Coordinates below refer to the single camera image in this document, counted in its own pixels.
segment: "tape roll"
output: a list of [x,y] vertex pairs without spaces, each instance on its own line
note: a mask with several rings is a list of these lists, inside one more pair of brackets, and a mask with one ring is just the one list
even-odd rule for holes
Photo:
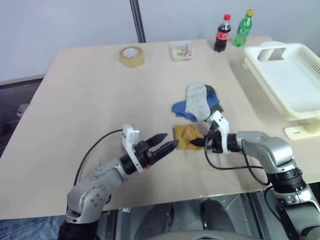
[[136,68],[145,63],[144,51],[137,46],[128,46],[120,52],[120,62],[127,68]]

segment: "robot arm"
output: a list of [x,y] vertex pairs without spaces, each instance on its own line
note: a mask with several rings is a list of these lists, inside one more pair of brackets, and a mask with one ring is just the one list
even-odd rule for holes
[[320,239],[320,206],[304,182],[288,143],[259,131],[230,134],[229,124],[219,112],[208,120],[211,128],[206,142],[214,153],[241,151],[259,160],[273,185],[277,211],[288,238]]
[[128,180],[129,175],[151,167],[176,148],[177,140],[165,143],[156,151],[149,151],[166,136],[166,133],[161,133],[138,142],[139,130],[124,125],[122,144],[127,154],[107,161],[72,188],[67,195],[68,209],[58,239],[94,240],[103,207],[108,203],[111,193]]

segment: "red bottle cap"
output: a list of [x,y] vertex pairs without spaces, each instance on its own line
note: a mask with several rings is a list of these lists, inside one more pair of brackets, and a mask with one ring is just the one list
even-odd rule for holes
[[224,15],[224,20],[229,21],[231,19],[231,15],[230,14],[225,14]]

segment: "plastic box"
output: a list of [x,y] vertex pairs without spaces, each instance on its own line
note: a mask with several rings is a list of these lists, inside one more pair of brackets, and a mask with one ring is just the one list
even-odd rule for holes
[[[281,50],[276,59],[274,51]],[[264,42],[245,49],[244,62],[284,119],[314,122],[287,127],[290,139],[320,134],[320,59],[300,43]]]
[[191,41],[172,41],[170,44],[171,59],[175,62],[190,61],[194,57]]

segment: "green soda bottle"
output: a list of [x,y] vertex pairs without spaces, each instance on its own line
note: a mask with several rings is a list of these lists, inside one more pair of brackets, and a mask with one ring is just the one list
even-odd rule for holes
[[254,11],[252,9],[248,9],[246,11],[244,19],[239,23],[238,30],[236,31],[236,36],[233,40],[233,45],[236,47],[241,47],[246,44],[247,36],[250,33],[252,27],[252,16]]

